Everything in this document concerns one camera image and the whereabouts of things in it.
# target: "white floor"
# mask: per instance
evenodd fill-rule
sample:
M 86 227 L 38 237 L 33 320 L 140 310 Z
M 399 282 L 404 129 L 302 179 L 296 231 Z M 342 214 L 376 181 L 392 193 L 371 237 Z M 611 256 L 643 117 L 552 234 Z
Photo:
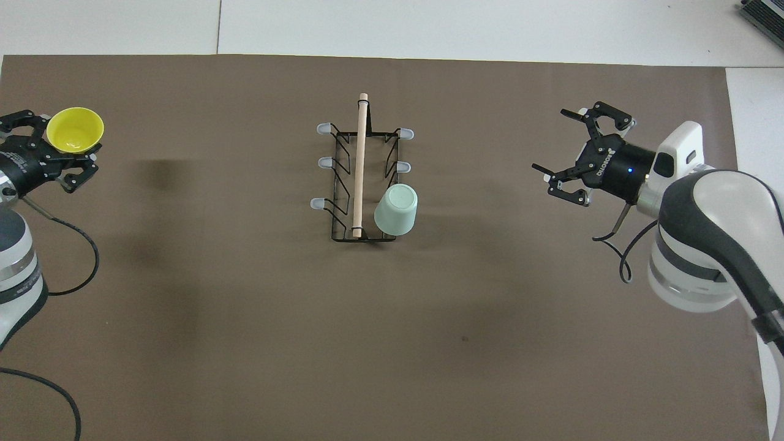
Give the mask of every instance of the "white floor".
M 264 53 L 727 67 L 739 168 L 782 195 L 784 49 L 738 7 L 732 0 L 0 0 L 0 61 Z M 779 380 L 765 347 L 760 360 L 773 427 Z

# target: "black vent grille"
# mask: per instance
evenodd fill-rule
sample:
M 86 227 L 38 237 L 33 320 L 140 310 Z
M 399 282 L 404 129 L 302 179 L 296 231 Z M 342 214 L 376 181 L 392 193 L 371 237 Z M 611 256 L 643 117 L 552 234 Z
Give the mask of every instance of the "black vent grille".
M 750 0 L 740 10 L 751 24 L 763 31 L 776 44 L 784 48 L 784 0 Z

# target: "yellow cup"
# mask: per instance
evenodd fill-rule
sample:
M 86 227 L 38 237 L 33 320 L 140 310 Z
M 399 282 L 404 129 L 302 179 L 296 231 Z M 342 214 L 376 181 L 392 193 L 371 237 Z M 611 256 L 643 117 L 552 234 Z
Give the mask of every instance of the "yellow cup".
M 103 120 L 88 108 L 68 108 L 52 117 L 46 136 L 63 153 L 82 153 L 98 144 L 103 136 Z

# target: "brown mat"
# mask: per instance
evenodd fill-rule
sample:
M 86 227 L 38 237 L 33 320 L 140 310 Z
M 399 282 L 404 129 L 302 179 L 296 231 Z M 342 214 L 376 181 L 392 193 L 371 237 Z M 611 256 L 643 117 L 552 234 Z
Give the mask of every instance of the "brown mat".
M 622 207 L 547 196 L 596 100 L 651 149 L 700 122 L 735 165 L 724 69 L 300 56 L 6 56 L 0 113 L 71 106 L 106 122 L 100 171 L 37 201 L 98 242 L 82 292 L 50 299 L 0 355 L 77 399 L 86 440 L 767 439 L 759 362 L 737 304 L 671 308 L 591 235 Z M 328 238 L 319 122 L 415 130 L 413 231 Z M 368 160 L 380 173 L 381 159 Z M 380 195 L 368 195 L 368 200 Z M 54 289 L 92 263 L 21 206 Z M 648 219 L 632 216 L 620 246 Z M 0 378 L 0 439 L 69 439 L 65 402 Z

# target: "wooden dowel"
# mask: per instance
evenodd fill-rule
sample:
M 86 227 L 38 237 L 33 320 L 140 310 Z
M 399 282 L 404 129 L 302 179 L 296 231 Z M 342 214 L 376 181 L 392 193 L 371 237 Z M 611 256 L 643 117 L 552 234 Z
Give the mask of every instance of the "wooden dowel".
M 365 179 L 365 138 L 368 122 L 368 94 L 359 94 L 359 116 L 357 120 L 357 158 L 354 161 L 354 225 L 351 234 L 362 237 L 362 184 Z

